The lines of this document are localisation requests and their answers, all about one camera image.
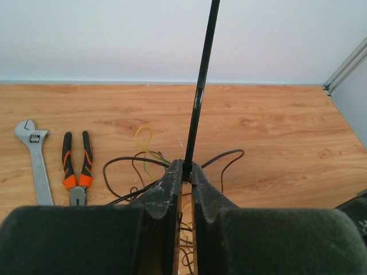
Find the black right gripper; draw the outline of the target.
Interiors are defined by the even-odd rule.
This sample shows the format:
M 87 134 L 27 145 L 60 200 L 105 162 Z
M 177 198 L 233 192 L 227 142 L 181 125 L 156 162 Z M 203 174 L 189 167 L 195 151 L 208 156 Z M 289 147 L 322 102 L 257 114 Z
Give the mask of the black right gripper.
M 337 206 L 336 209 L 344 212 L 355 224 L 362 238 L 366 238 L 366 189 L 357 194 L 356 197 Z

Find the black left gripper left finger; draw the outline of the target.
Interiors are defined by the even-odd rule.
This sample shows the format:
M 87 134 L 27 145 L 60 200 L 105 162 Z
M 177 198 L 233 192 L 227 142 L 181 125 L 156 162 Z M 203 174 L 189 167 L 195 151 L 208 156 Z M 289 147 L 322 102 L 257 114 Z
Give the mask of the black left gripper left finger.
M 182 160 L 127 205 L 24 206 L 1 224 L 2 274 L 177 274 Z

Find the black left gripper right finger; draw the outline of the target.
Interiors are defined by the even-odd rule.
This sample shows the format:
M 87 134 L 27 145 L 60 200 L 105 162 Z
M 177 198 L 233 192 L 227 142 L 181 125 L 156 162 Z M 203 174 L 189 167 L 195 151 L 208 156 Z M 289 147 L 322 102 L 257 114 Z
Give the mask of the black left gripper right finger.
M 365 274 L 366 246 L 337 209 L 244 209 L 192 167 L 197 274 Z

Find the black zip tie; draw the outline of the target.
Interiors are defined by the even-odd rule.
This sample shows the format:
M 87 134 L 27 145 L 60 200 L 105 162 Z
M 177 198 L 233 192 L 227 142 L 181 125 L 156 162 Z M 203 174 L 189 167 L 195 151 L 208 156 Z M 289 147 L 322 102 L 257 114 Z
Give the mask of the black zip tie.
M 213 0 L 210 6 L 208 24 L 206 27 L 204 46 L 202 50 L 200 69 L 196 85 L 196 93 L 193 103 L 192 116 L 190 120 L 188 142 L 186 146 L 185 159 L 183 161 L 182 166 L 183 182 L 187 182 L 189 180 L 192 171 L 194 148 L 196 143 L 202 101 L 204 97 L 204 90 L 209 69 L 210 55 L 212 52 L 212 45 L 214 40 L 214 33 L 216 29 L 219 7 L 220 7 L 220 0 Z

